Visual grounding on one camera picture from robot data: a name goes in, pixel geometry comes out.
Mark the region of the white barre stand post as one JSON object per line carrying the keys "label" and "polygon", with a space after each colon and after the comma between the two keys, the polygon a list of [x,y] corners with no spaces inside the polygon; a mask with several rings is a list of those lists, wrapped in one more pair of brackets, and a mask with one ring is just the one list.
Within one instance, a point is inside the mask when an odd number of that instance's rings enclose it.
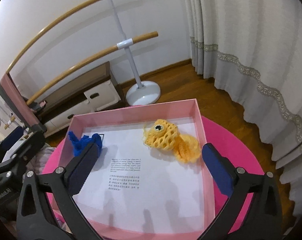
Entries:
{"label": "white barre stand post", "polygon": [[136,81],[136,83],[127,91],[126,101],[130,106],[150,105],[155,103],[161,95],[161,89],[159,85],[153,81],[141,81],[132,52],[130,50],[130,47],[134,44],[133,39],[127,38],[126,33],[123,31],[122,24],[118,17],[113,0],[108,0],[108,2],[112,7],[118,31],[122,35],[122,41],[118,42],[117,48],[120,50],[124,49],[126,52],[127,59]]}

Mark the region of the low brown white cabinet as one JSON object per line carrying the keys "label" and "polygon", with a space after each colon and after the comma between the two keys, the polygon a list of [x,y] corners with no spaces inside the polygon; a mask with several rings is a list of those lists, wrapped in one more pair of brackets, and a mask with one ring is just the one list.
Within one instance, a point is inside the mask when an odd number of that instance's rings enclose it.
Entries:
{"label": "low brown white cabinet", "polygon": [[47,104],[37,113],[37,118],[47,128],[46,137],[69,126],[74,115],[121,108],[126,104],[108,61],[66,83],[44,100]]}

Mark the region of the pink shallow cardboard box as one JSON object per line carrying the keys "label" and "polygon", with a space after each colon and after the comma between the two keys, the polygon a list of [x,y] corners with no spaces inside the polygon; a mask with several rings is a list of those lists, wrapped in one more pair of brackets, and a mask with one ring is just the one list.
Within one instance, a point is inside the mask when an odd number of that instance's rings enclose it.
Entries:
{"label": "pink shallow cardboard box", "polygon": [[144,144],[144,130],[158,119],[206,143],[195,99],[77,115],[70,123],[78,138],[102,137],[101,156],[73,199],[103,237],[197,239],[215,217],[213,179],[203,160],[182,164]]}

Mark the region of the blue knitted yarn toy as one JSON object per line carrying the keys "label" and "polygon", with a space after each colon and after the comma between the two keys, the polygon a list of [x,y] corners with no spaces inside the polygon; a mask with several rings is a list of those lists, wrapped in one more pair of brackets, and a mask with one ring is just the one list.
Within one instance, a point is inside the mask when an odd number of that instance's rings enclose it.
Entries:
{"label": "blue knitted yarn toy", "polygon": [[98,133],[93,134],[91,137],[88,135],[82,136],[80,139],[78,139],[73,133],[73,131],[68,132],[68,137],[69,140],[71,141],[71,144],[73,146],[73,156],[78,157],[84,148],[90,143],[94,143],[98,147],[98,154],[97,156],[99,157],[101,155],[102,151],[102,138]]}

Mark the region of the pink round tablecloth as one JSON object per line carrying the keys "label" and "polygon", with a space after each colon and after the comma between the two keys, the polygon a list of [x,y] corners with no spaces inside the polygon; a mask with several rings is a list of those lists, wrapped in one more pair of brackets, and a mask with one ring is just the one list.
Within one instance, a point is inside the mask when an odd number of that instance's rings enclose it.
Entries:
{"label": "pink round tablecloth", "polygon": [[[223,128],[222,126],[216,124],[212,120],[202,116],[202,123],[204,129],[207,133],[206,138],[208,142],[211,142],[214,147],[219,151],[219,153],[229,159],[229,161],[235,167],[243,167],[246,171],[252,174],[264,175],[264,171],[257,161],[254,154],[247,148],[247,146],[233,135],[230,131]],[[65,139],[63,139],[57,148],[53,151],[49,160],[47,161],[42,174],[51,173],[55,168],[58,167],[59,158],[62,152]],[[215,197],[215,213],[216,215],[222,209],[223,204],[227,200],[227,196],[223,195],[216,182],[214,184],[214,197]],[[238,230],[241,227],[241,224],[246,216],[248,208],[252,200],[253,194],[250,193],[245,203],[232,226],[229,234]]]}

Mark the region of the yellow crochet fish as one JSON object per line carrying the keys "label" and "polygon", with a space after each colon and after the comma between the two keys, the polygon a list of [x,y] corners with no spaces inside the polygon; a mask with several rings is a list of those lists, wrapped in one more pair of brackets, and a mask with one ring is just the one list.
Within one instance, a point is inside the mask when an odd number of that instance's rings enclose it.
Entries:
{"label": "yellow crochet fish", "polygon": [[199,141],[192,135],[180,133],[178,127],[158,119],[150,129],[143,128],[144,144],[151,148],[171,151],[182,163],[195,163],[201,156]]}

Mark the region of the white printed paper sheet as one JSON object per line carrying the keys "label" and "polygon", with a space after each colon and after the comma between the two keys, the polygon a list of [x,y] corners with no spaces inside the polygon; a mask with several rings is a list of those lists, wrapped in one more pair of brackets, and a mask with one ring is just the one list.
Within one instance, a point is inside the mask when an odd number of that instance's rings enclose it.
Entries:
{"label": "white printed paper sheet", "polygon": [[204,228],[200,162],[182,164],[143,142],[143,124],[84,129],[102,153],[75,201],[87,219],[142,233]]}

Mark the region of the pink grey yoga mat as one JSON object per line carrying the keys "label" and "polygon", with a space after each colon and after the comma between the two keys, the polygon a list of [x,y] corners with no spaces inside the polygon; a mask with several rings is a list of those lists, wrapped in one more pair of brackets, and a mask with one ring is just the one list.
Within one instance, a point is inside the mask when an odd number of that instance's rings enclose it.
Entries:
{"label": "pink grey yoga mat", "polygon": [[0,79],[0,96],[19,120],[32,132],[42,131],[45,133],[47,131],[45,125],[37,119],[28,107],[9,74],[4,74]]}

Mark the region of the lower wooden ballet bar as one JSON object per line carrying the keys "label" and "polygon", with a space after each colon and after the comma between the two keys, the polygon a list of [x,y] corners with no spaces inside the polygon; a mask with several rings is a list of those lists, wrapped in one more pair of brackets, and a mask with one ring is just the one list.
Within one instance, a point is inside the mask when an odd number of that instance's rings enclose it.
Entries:
{"label": "lower wooden ballet bar", "polygon": [[59,83],[59,81],[65,79],[67,76],[76,72],[80,68],[83,68],[87,64],[92,63],[92,62],[96,61],[97,59],[100,59],[100,58],[102,58],[106,55],[109,55],[113,52],[116,52],[118,50],[128,48],[128,47],[132,46],[133,44],[136,44],[136,43],[139,43],[139,42],[142,42],[145,40],[149,40],[149,39],[155,38],[155,37],[158,37],[157,31],[153,31],[151,33],[146,33],[146,34],[143,34],[140,36],[136,36],[134,38],[129,38],[124,41],[118,42],[116,45],[110,46],[109,48],[106,48],[106,49],[88,57],[87,59],[80,61],[79,63],[75,64],[71,68],[62,72],[60,75],[58,75],[53,80],[51,80],[49,83],[47,83],[43,88],[41,88],[38,92],[36,92],[33,96],[31,96],[30,99],[26,102],[26,104],[29,106],[37,98],[39,98],[41,95],[43,95],[47,90],[49,90],[51,87],[53,87],[54,85]]}

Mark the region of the cream lace-trimmed curtain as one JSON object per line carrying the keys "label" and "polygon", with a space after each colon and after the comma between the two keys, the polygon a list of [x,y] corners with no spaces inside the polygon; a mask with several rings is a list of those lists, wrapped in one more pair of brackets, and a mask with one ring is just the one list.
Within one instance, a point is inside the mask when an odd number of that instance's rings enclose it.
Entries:
{"label": "cream lace-trimmed curtain", "polygon": [[302,3],[185,0],[191,60],[244,108],[302,215]]}

